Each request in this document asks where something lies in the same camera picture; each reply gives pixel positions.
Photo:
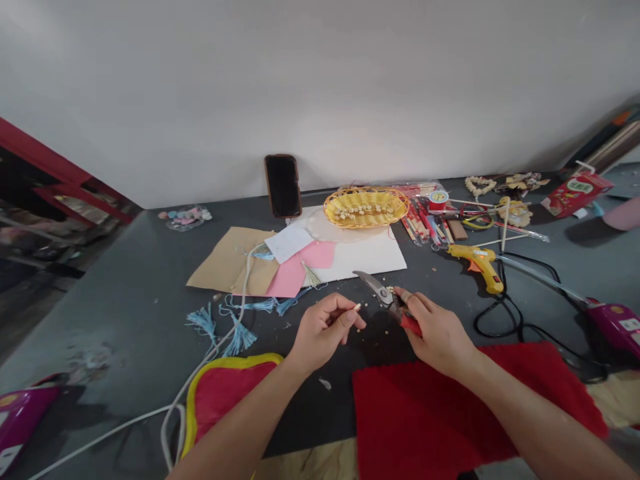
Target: table surface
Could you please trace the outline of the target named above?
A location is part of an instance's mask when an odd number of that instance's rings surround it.
[[[617,193],[632,194],[632,184],[640,179],[633,175],[636,168],[624,165],[608,175],[618,184]],[[442,183],[452,198],[471,198],[462,179]],[[527,200],[539,202],[550,188],[530,194]],[[325,196],[305,196],[303,206],[320,205]],[[482,200],[497,198],[490,193]],[[605,210],[619,204],[608,198],[600,203]],[[208,208],[213,220],[187,233],[169,230],[154,211],[140,214],[2,366],[2,393],[58,371],[74,371],[77,377],[86,374],[80,386],[64,390],[44,417],[12,478],[28,478],[124,421],[172,402],[209,348],[206,337],[185,326],[185,317],[212,300],[214,292],[186,287],[189,276],[229,227],[278,231],[285,226],[284,221],[273,218],[266,197],[212,203]],[[376,277],[386,285],[424,292],[455,311],[476,345],[517,341],[514,335],[495,340],[473,330],[473,319],[493,300],[462,261],[433,252],[429,246],[414,245],[400,223],[392,228],[407,269]],[[551,242],[521,239],[508,243],[507,250],[552,264],[563,282],[578,292],[640,311],[640,271],[633,260],[640,230],[614,233],[593,214],[583,220],[554,220],[541,209],[535,210],[530,228],[550,236]],[[494,240],[498,233],[498,229],[470,233],[470,240],[464,243]],[[542,326],[580,353],[590,352],[585,333],[588,325],[562,296],[519,271],[508,269],[507,275],[509,292],[527,321]],[[247,311],[243,322],[258,340],[242,355],[286,355],[304,310],[334,291],[363,305],[368,303],[362,315],[369,326],[360,333],[352,330],[347,345],[340,346],[328,364],[303,384],[269,444],[269,456],[354,436],[351,373],[415,360],[404,332],[380,310],[358,279],[332,282],[320,291],[309,292],[284,317],[275,312]],[[216,320],[220,333],[231,326],[229,317]],[[503,331],[511,327],[511,321],[496,309],[484,327]],[[526,337],[539,339],[532,332]],[[106,356],[108,366],[94,372],[82,370],[96,355]],[[597,370],[580,366],[583,375],[597,374]],[[330,382],[331,390],[320,378]],[[89,472],[95,480],[163,478],[161,417],[106,440],[47,478],[80,477]]]

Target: white wall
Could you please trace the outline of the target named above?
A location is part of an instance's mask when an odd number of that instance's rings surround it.
[[[555,167],[640,90],[637,0],[3,0],[0,116],[143,207]]]

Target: black power cable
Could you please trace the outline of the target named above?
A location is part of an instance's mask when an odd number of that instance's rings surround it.
[[[556,280],[556,282],[561,283],[560,275],[558,275],[558,272],[556,271],[556,269],[553,268],[548,263],[542,262],[540,260],[532,259],[532,258],[529,258],[529,257],[525,257],[524,255],[520,255],[518,253],[503,252],[502,255],[509,255],[511,257],[517,257],[519,259],[530,261],[530,262],[536,263],[538,265],[541,265],[541,266],[543,266],[544,268],[548,269],[551,272],[551,276],[552,276],[552,278],[554,280]],[[498,270],[499,270],[499,276],[500,276],[500,278],[502,280],[502,283],[504,284],[505,288],[504,288],[503,292],[495,300],[495,302],[493,302],[490,306],[488,306],[486,309],[484,309],[482,312],[480,312],[476,316],[476,318],[473,320],[473,329],[476,332],[478,332],[479,335],[481,335],[483,337],[486,337],[486,338],[492,338],[492,339],[504,338],[504,337],[508,337],[510,335],[516,334],[517,337],[518,337],[518,342],[524,343],[524,341],[525,341],[524,330],[526,328],[528,328],[528,329],[533,330],[534,332],[536,332],[540,336],[540,338],[542,338],[543,340],[546,340],[546,339],[551,340],[552,342],[556,343],[558,346],[560,346],[564,350],[568,351],[570,354],[576,356],[577,358],[579,358],[583,362],[591,363],[593,365],[596,365],[602,370],[602,372],[603,372],[602,376],[600,376],[599,378],[587,381],[586,383],[600,383],[600,382],[604,382],[605,380],[607,380],[607,378],[609,376],[609,372],[608,372],[608,369],[607,369],[607,367],[609,366],[608,364],[583,357],[579,353],[577,353],[574,350],[568,348],[564,343],[560,342],[560,340],[556,339],[554,336],[552,336],[552,334],[550,334],[548,331],[544,330],[544,328],[539,327],[538,325],[536,325],[534,323],[530,323],[530,322],[526,322],[525,321],[525,317],[522,314],[522,312],[520,311],[520,308],[518,308],[518,306],[515,304],[515,302],[512,300],[512,298],[509,296],[509,294],[507,292],[507,276],[505,274],[505,266],[504,266],[502,260],[500,260],[500,259],[498,259]],[[564,292],[563,290],[560,290],[559,292],[571,304],[571,306],[573,306],[581,315],[585,314],[584,310],[581,308],[580,304],[578,304],[574,299],[572,299],[570,296],[568,296],[568,294],[566,292]],[[514,315],[513,311],[506,304],[506,302],[509,302],[513,306],[513,308],[516,310],[517,318]],[[500,333],[488,333],[488,332],[482,330],[482,328],[480,328],[480,320],[482,320],[482,318],[484,316],[486,316],[486,314],[488,314],[489,312],[494,310],[494,308],[496,308],[499,305],[502,305],[505,308],[505,310],[507,311],[507,313],[509,314],[509,316],[510,316],[512,322],[513,322],[513,328],[510,329],[510,330],[504,331],[504,332],[500,332]]]

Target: shears blade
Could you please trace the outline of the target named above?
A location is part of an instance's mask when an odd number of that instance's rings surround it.
[[[360,280],[366,283],[371,290],[373,290],[375,296],[378,297],[378,301],[384,303],[386,306],[392,304],[393,294],[390,293],[382,283],[378,282],[378,280],[373,278],[370,274],[361,270],[354,270],[353,272],[360,277]]]

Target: red felt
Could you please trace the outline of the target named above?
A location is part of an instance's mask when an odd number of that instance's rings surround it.
[[[585,386],[547,342],[481,350],[599,437],[607,426]],[[362,480],[454,479],[518,455],[492,412],[422,362],[353,374]]]
[[[220,421],[236,404],[276,367],[274,362],[260,363],[248,369],[212,368],[195,389],[195,418],[198,432],[195,442]]]

